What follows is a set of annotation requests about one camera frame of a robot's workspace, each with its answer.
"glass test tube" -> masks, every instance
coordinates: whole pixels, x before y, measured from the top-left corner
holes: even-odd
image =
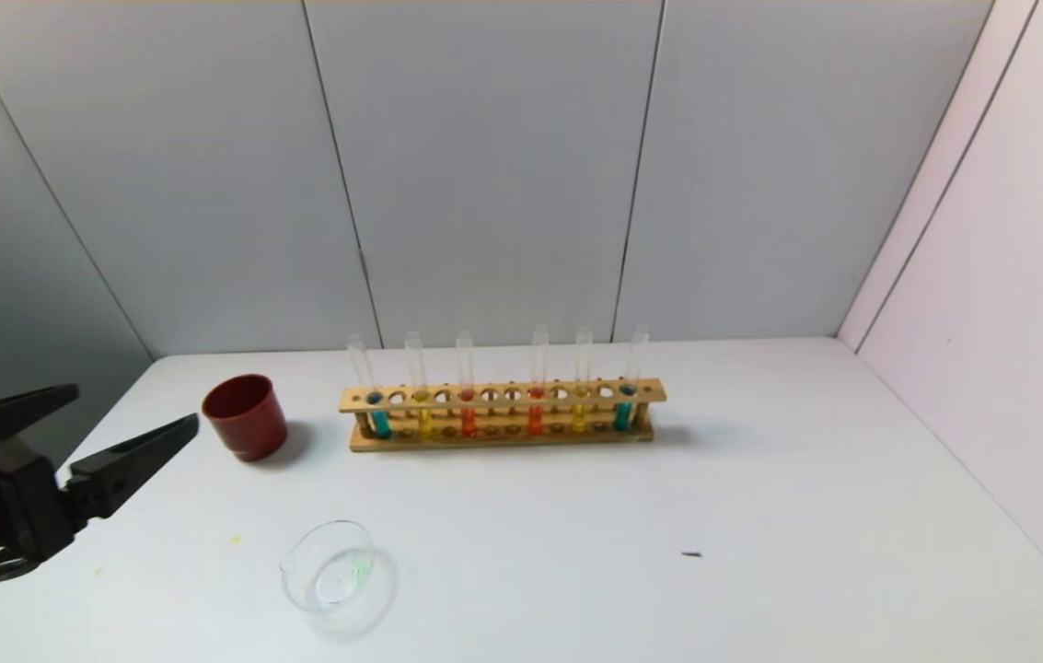
[[[530,398],[542,398],[545,395],[545,349],[550,347],[550,328],[538,324],[533,333],[532,373],[530,373]],[[541,434],[541,407],[530,408],[530,436]]]
[[[411,398],[417,403],[430,401],[432,394],[428,391],[428,370],[423,367],[423,340],[419,339],[419,332],[407,335],[407,367],[411,369],[411,386],[415,388]],[[432,411],[419,410],[419,437],[430,438],[434,434]]]
[[[575,337],[575,395],[579,398],[591,395],[591,342],[592,335],[590,327],[579,327],[579,333]],[[587,407],[577,404],[571,408],[573,418],[571,419],[571,431],[575,433],[585,433],[587,429]]]
[[[627,347],[627,370],[624,372],[624,383],[618,387],[618,393],[634,396],[635,383],[639,380],[639,361],[644,355],[644,347],[648,345],[648,325],[638,324],[635,335],[631,335],[631,344]],[[622,402],[615,407],[615,429],[627,431],[631,427],[631,403]]]
[[[471,401],[476,398],[476,380],[471,375],[471,332],[459,332],[455,340],[455,351],[459,361],[459,399]],[[471,407],[459,411],[463,437],[476,436],[476,410]]]
[[[365,402],[370,404],[382,402],[382,391],[378,391],[378,386],[373,383],[373,369],[370,368],[369,353],[365,351],[365,343],[362,343],[361,336],[349,337],[349,360],[354,362],[354,373],[357,373],[357,380],[369,390],[369,393],[365,394]],[[390,420],[386,413],[371,412],[370,419],[373,419],[373,433],[383,440],[389,439]]]

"orange liquid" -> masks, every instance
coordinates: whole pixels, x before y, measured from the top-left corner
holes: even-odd
[[[530,388],[530,398],[542,398],[545,395],[545,390],[541,387]],[[543,408],[541,407],[531,407],[530,408],[530,436],[539,436],[541,434],[541,413]]]
[[[476,391],[464,390],[459,392],[459,399],[462,401],[470,401],[471,398],[476,398]],[[465,408],[465,410],[459,411],[459,419],[462,421],[463,437],[475,438],[476,437],[476,411],[475,408]]]

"white table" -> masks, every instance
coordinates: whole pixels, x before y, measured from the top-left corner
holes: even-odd
[[[597,373],[622,350],[600,347]],[[670,395],[652,444],[429,453],[349,452],[344,352],[161,360],[75,458],[247,372],[276,385],[288,446],[244,465],[204,425],[112,520],[0,584],[0,659],[1043,662],[1043,557],[844,345],[647,355]],[[373,361],[406,377],[403,352]],[[428,361],[454,378],[451,351]],[[478,349],[476,368],[524,380],[529,349]],[[277,570],[337,517],[370,530],[397,587],[347,643],[308,628]]]

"wooden test tube rack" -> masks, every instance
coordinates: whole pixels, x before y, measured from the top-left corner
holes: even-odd
[[[542,398],[530,397],[529,383],[485,383],[475,386],[470,401],[459,399],[459,387],[429,385],[430,398],[416,402],[414,388],[406,385],[380,387],[382,395],[377,403],[369,403],[368,388],[353,388],[341,394],[339,410],[357,418],[349,449],[356,452],[379,450],[416,450],[438,448],[522,447],[539,445],[580,445],[599,442],[651,441],[655,433],[648,416],[648,404],[669,399],[663,386],[656,378],[628,383],[596,380],[586,383],[588,395],[576,396],[580,383],[545,384]],[[635,393],[623,394],[622,387],[635,387]],[[631,423],[626,431],[614,427],[615,412],[621,403],[631,403]],[[572,431],[573,407],[584,407],[583,433]],[[530,408],[541,407],[542,433],[530,434]],[[459,411],[474,408],[476,434],[465,437],[461,431]],[[434,432],[430,437],[419,435],[419,415],[432,413]],[[370,424],[370,414],[386,413],[390,423],[390,437],[379,438]]]

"test tube with blue liquid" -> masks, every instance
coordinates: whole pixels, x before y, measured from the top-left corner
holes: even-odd
[[[370,368],[369,352],[365,351],[365,343],[362,337],[354,335],[349,337],[349,361],[354,362],[354,373],[357,373],[357,380],[367,390],[365,402],[378,404],[385,396],[382,391],[378,391],[378,385],[373,383],[373,369]],[[385,412],[371,412],[370,419],[373,420],[373,434],[383,440],[390,439],[390,419]]]
[[[627,369],[624,372],[624,383],[618,387],[618,393],[625,396],[636,394],[636,383],[639,382],[639,361],[644,355],[644,347],[648,345],[648,325],[639,324],[635,327],[635,335],[631,335],[631,344],[627,347]],[[627,431],[631,427],[631,403],[622,402],[615,407],[615,429]]]

